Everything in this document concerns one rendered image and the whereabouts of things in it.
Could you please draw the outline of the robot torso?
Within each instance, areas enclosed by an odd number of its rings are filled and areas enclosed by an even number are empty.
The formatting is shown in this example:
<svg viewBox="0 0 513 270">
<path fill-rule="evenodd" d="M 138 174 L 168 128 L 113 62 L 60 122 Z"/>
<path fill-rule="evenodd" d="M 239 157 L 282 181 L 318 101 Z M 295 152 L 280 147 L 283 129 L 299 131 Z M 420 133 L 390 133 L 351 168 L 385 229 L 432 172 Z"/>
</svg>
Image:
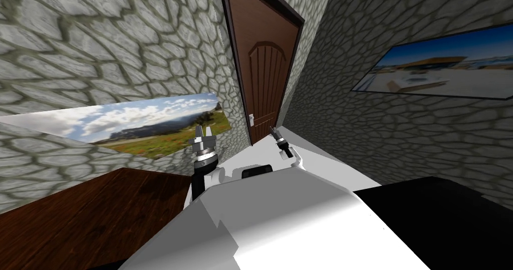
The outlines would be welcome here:
<svg viewBox="0 0 513 270">
<path fill-rule="evenodd" d="M 300 168 L 207 189 L 119 270 L 430 270 L 356 194 Z"/>
</svg>

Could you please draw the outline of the brown wooden door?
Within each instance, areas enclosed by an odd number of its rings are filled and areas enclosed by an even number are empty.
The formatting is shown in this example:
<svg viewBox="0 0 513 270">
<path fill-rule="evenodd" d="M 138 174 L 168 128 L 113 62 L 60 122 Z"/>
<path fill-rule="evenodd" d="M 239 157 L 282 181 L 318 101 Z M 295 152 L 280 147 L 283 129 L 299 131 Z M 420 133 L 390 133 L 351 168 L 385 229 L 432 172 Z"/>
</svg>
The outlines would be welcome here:
<svg viewBox="0 0 513 270">
<path fill-rule="evenodd" d="M 301 23 L 270 0 L 226 0 L 251 144 L 269 135 L 295 55 Z"/>
</svg>

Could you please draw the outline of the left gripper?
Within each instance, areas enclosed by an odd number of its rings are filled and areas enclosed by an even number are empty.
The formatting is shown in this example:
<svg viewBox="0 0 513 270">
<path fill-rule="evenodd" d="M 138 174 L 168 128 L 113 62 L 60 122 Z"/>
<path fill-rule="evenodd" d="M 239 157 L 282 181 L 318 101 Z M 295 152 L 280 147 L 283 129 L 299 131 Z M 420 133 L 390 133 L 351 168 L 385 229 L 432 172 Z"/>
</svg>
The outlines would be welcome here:
<svg viewBox="0 0 513 270">
<path fill-rule="evenodd" d="M 205 128 L 205 135 L 202 135 L 202 126 L 195 127 L 195 138 L 189 139 L 188 143 L 192 147 L 192 152 L 204 151 L 207 149 L 213 150 L 216 146 L 216 136 L 212 135 L 210 126 Z"/>
</svg>

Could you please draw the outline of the blue sky wall picture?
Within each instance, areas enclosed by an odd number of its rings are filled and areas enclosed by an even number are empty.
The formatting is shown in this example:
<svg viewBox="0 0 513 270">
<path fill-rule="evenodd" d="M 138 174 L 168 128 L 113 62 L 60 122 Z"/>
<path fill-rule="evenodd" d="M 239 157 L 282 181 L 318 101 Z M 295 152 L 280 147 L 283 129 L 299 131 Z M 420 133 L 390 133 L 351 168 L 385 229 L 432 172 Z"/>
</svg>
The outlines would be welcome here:
<svg viewBox="0 0 513 270">
<path fill-rule="evenodd" d="M 352 90 L 513 99 L 513 22 L 393 46 Z"/>
</svg>

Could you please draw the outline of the meadow landscape wall picture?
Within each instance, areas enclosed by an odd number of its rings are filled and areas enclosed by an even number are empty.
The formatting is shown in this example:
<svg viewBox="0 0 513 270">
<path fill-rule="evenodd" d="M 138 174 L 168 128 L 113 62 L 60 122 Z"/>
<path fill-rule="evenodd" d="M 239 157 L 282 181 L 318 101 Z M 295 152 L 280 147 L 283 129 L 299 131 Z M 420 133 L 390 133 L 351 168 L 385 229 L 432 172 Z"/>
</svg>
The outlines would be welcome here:
<svg viewBox="0 0 513 270">
<path fill-rule="evenodd" d="M 231 128 L 214 93 L 0 116 L 0 123 L 160 159 L 188 146 L 197 125 Z"/>
</svg>

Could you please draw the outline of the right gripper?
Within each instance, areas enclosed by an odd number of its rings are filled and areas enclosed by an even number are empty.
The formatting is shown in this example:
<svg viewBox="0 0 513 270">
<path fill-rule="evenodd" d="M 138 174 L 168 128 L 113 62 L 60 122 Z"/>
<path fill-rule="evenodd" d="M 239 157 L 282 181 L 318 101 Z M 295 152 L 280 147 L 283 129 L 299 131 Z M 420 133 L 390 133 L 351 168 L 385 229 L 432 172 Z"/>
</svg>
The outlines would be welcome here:
<svg viewBox="0 0 513 270">
<path fill-rule="evenodd" d="M 275 139 L 276 145 L 279 148 L 287 146 L 287 141 L 282 137 L 281 133 L 275 127 L 270 127 L 270 134 Z"/>
</svg>

